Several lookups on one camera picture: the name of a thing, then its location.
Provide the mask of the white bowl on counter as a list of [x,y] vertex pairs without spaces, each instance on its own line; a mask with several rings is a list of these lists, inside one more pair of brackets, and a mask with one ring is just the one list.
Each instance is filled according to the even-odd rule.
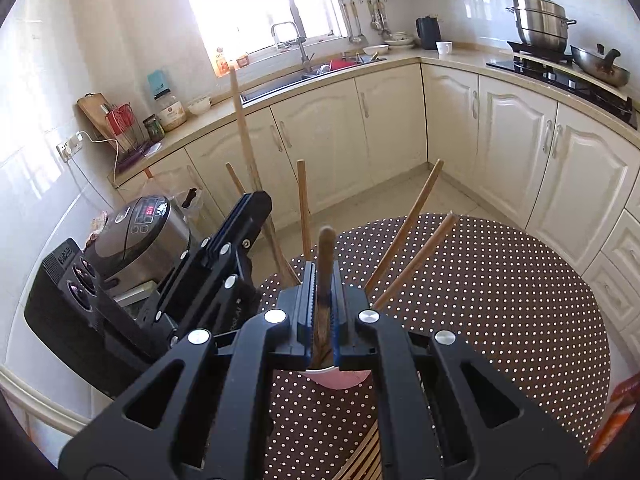
[[212,101],[210,100],[210,96],[200,96],[188,104],[188,111],[191,115],[201,116],[207,113],[211,107]]

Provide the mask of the cream base cabinets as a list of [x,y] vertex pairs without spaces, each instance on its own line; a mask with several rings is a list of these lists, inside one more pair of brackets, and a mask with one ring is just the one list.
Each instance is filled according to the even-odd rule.
[[274,221],[296,218],[298,160],[320,211],[417,166],[536,236],[639,341],[639,138],[570,96],[476,64],[413,56],[281,91],[246,123]]

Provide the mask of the stainless steel steamer pot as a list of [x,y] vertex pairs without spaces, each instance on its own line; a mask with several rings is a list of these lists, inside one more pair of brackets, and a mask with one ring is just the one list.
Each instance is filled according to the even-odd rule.
[[521,42],[537,49],[564,52],[568,29],[577,24],[552,0],[512,0],[508,11],[514,15]]

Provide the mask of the kitchen window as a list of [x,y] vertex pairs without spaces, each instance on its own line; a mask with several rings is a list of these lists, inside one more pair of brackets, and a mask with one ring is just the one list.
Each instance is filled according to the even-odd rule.
[[[306,38],[305,48],[342,38],[346,28],[337,0],[189,0],[194,20],[213,65],[221,78],[234,66],[250,65],[253,58],[280,54],[271,26],[292,21]],[[281,40],[295,37],[291,25],[277,28]]]

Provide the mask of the orange cardboard box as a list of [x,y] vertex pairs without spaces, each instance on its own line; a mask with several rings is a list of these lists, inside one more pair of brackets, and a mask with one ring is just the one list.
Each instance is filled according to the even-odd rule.
[[603,420],[588,452],[588,462],[599,458],[639,407],[640,373],[620,382],[608,399]]

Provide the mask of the brown polka dot tablecloth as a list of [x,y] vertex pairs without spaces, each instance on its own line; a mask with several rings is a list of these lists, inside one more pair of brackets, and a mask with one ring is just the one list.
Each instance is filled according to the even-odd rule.
[[[390,300],[407,330],[450,330],[472,344],[582,445],[605,409],[611,359],[589,286],[556,252],[505,224],[461,217],[432,258]],[[371,377],[272,376],[268,479],[329,479],[376,419]]]

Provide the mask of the red utensil holder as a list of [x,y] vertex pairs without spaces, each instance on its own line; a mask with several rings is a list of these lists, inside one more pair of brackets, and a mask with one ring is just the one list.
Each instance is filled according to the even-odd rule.
[[126,152],[134,151],[139,141],[134,131],[134,111],[131,105],[107,105],[105,118],[119,147]]

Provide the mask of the chrome kitchen faucet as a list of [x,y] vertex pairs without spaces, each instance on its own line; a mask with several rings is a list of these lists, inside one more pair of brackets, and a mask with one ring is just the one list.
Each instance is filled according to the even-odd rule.
[[[278,37],[277,28],[285,25],[291,25],[293,27],[295,32],[295,37],[293,39],[281,40]],[[271,37],[273,39],[274,46],[281,53],[287,51],[288,49],[291,49],[292,47],[296,47],[296,49],[299,50],[300,64],[302,64],[302,70],[304,71],[305,74],[312,73],[312,67],[311,67],[312,55],[309,55],[305,49],[306,38],[300,34],[299,29],[294,22],[287,21],[287,22],[273,24],[271,26]]]

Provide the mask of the black gas stove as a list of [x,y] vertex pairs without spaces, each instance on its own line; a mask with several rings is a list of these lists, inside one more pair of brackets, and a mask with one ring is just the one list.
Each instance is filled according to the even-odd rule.
[[519,74],[574,94],[638,129],[638,115],[630,96],[604,81],[585,73],[567,53],[529,47],[509,41],[512,58],[490,61],[486,65],[497,70]]

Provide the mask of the white mug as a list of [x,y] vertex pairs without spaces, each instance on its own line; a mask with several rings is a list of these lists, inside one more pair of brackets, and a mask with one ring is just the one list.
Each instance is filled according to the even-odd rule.
[[450,55],[454,50],[454,45],[451,41],[437,41],[436,49],[439,55]]

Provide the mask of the black rice cooker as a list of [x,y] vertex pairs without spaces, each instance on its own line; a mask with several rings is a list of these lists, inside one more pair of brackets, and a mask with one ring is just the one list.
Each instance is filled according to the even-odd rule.
[[85,249],[102,286],[115,297],[146,282],[160,284],[195,237],[182,211],[163,195],[147,195],[107,217]]

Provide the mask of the wooden chopstick in cup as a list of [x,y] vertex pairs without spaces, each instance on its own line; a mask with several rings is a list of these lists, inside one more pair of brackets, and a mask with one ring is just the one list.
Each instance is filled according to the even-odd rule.
[[369,295],[370,292],[374,291],[375,286],[387,272],[387,269],[390,267],[393,258],[395,258],[401,248],[404,247],[406,238],[409,232],[416,225],[420,213],[428,198],[430,197],[431,192],[433,191],[433,188],[435,187],[444,166],[445,162],[442,159],[439,159],[437,162],[435,162],[435,165],[433,166],[430,174],[424,182],[420,194],[416,198],[416,201],[413,203],[408,216],[405,218],[404,222],[402,222],[401,227],[397,231],[393,241],[390,243],[390,247],[387,248],[385,254],[378,262],[378,265],[376,266],[374,272],[367,280],[367,283],[364,285],[363,290],[367,295]]
[[231,162],[226,162],[224,164],[224,166],[226,167],[228,174],[236,188],[236,190],[238,191],[238,193],[240,195],[244,195],[246,193],[245,188],[243,183],[241,182],[240,178],[238,177],[238,175],[236,174],[236,171],[234,169],[234,167],[232,166]]
[[312,260],[310,237],[310,214],[307,194],[306,162],[299,159],[297,165],[298,202],[300,218],[300,234],[302,234],[303,255],[306,261]]
[[386,291],[382,293],[381,297],[375,301],[373,309],[382,311],[386,304],[398,293],[398,290],[404,286],[410,278],[412,278],[414,272],[424,265],[424,262],[431,258],[436,252],[438,246],[442,244],[448,234],[454,229],[458,221],[458,216],[450,211],[446,215],[446,218],[442,220],[442,223],[438,226],[433,235],[427,240],[424,246],[420,249],[413,259],[405,266],[405,269],[400,272],[395,281],[390,283],[390,286],[386,288]]

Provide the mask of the wooden chopstick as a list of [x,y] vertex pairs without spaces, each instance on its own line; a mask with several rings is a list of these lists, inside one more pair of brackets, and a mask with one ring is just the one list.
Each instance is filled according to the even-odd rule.
[[380,432],[375,422],[333,480],[381,480],[382,456]]
[[[250,133],[248,132],[245,112],[242,107],[240,89],[238,78],[236,78],[236,70],[234,66],[230,67],[230,84],[232,91],[232,100],[235,111],[236,122],[238,123],[239,135],[242,144],[243,155],[247,166],[248,173],[250,174],[250,182],[255,192],[262,191],[262,180],[257,167],[255,154],[253,150],[252,141],[250,140]],[[293,287],[299,284],[299,279],[292,269],[292,266],[288,263],[288,260],[284,258],[282,248],[277,240],[277,231],[274,227],[271,217],[268,217],[262,226],[262,232],[264,232],[265,238],[271,250],[274,263],[276,264],[278,274],[281,279],[281,284],[284,287]]]
[[234,167],[232,166],[231,162],[226,162],[224,164],[224,166],[226,167],[228,174],[236,188],[236,190],[238,191],[238,193],[240,195],[244,195],[246,193],[245,188],[243,183],[241,182],[240,178],[238,177],[238,175],[236,174],[236,171],[234,169]]
[[316,305],[314,306],[314,336],[310,366],[321,368],[330,352],[331,343],[331,283],[336,233],[332,226],[319,231],[317,254]]
[[386,304],[398,293],[398,290],[404,286],[410,278],[412,278],[414,272],[424,265],[424,262],[431,258],[436,252],[438,246],[442,244],[448,234],[454,229],[458,221],[458,216],[450,211],[446,215],[446,218],[442,220],[442,223],[438,226],[433,235],[427,240],[424,246],[420,249],[413,259],[405,266],[405,269],[400,272],[395,281],[390,283],[390,286],[386,288],[386,291],[382,293],[381,297],[375,301],[373,309],[382,311]]
[[433,188],[435,187],[444,166],[445,162],[442,159],[439,159],[437,162],[435,162],[435,165],[433,166],[430,174],[424,182],[420,194],[416,198],[416,201],[413,203],[408,216],[405,218],[404,222],[402,222],[401,227],[397,231],[393,241],[390,243],[390,247],[387,248],[385,254],[378,262],[378,265],[376,266],[374,272],[367,280],[367,283],[364,285],[363,290],[367,295],[369,295],[370,292],[374,291],[375,286],[387,272],[387,269],[390,267],[393,258],[395,258],[401,248],[404,247],[406,238],[409,232],[416,225],[420,213],[428,198],[430,197],[431,192],[433,191]]
[[310,214],[307,194],[306,162],[299,159],[297,165],[298,202],[300,218],[300,234],[302,234],[303,255],[306,261],[312,260],[310,237]]

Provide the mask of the pink paper cup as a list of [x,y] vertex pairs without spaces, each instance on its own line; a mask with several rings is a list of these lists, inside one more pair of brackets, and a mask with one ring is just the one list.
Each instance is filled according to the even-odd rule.
[[370,370],[340,370],[337,366],[321,370],[305,370],[303,376],[315,384],[331,390],[347,390],[362,384],[370,376]]

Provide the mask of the steel kitchen sink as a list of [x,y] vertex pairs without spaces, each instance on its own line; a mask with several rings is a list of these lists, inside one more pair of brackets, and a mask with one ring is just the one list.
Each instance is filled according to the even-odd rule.
[[334,58],[329,63],[311,67],[310,70],[298,70],[295,73],[278,77],[243,91],[240,94],[241,102],[243,104],[254,102],[283,89],[298,86],[299,84],[329,75],[330,73],[340,72],[341,70],[347,70],[348,68],[378,61],[385,61],[384,55],[386,55],[387,51],[388,47],[379,47],[375,48],[371,54],[364,52],[363,54],[357,54],[350,58]]

